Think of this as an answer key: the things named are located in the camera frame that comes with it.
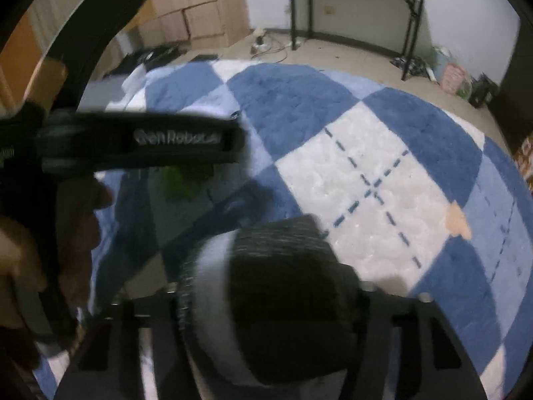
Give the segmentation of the person's hand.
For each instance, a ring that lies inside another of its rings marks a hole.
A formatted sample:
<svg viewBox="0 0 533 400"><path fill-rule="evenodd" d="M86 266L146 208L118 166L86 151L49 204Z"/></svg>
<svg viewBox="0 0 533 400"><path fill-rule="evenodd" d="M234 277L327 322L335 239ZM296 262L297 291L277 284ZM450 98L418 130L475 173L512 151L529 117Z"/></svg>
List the person's hand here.
<svg viewBox="0 0 533 400"><path fill-rule="evenodd" d="M29 292L49 282L71 307L89 301L92 251L101 242L96 212L113 201L94 175L48 186L43 181L1 184L1 326L20 330L23 318L9 281Z"/></svg>

